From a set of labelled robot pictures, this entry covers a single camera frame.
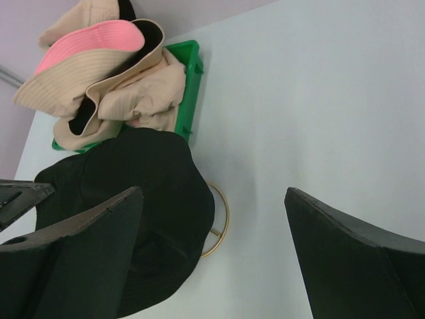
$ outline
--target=green basket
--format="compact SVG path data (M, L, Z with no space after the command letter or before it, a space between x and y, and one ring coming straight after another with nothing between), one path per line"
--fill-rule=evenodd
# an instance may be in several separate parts
M199 58L199 44L197 41L191 40L176 43L175 45L169 45L166 48L173 53L177 60L186 66L186 89L185 94L183 95L183 101L179 106L179 113L177 115L174 132L183 136L188 142L192 133L193 114L195 113L195 106L197 104L204 64ZM124 124L120 133L130 129L132 129L131 126ZM101 142L89 144L75 152L80 154L86 153L90 148L93 148L100 143ZM54 139L52 141L52 148L58 151L64 150Z

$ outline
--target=pink hat lining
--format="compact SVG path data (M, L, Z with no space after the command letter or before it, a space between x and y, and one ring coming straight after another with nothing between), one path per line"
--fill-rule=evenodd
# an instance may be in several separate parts
M112 49L138 51L145 44L145 37L131 22L109 20L96 23L63 36L47 51L35 74L44 71L60 61L82 51Z

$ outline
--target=white floor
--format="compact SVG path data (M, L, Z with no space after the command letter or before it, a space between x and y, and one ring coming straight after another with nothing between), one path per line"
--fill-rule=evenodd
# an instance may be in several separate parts
M175 296L131 318L312 318L289 186L425 240L424 6L281 0L172 40L203 50L191 145L232 219ZM64 156L50 150L53 124L36 115L17 179Z

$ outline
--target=metal hoop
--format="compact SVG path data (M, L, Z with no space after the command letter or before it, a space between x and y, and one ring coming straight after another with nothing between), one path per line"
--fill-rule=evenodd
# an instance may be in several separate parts
M224 225L224 229L222 233L219 233L216 229L211 229L210 233L216 235L218 237L218 241L216 242L216 244L214 245L214 247L212 249L210 249L209 251L207 251L206 253L202 254L202 258L205 258L209 255L211 255L217 248L218 246L220 246L220 244L223 242L224 237L227 234L227 229L228 229L228 223L229 223L229 219L230 219L230 209L228 206L228 202L227 202L227 198L224 195L224 193L221 191L221 189L218 188L217 185L213 184L213 183L207 183L208 186L214 188L218 194L220 194L223 202L224 202L224 206L226 207L226 224Z

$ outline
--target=black cap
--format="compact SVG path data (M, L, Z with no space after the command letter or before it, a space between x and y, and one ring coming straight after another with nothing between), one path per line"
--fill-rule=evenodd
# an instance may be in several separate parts
M118 5L120 6L120 20L135 20L135 13L130 0L118 0Z
M143 214L118 316L169 298L195 269L214 221L214 197L177 134L126 131L35 179L56 191L37 206L37 229L69 218L131 186L143 191Z

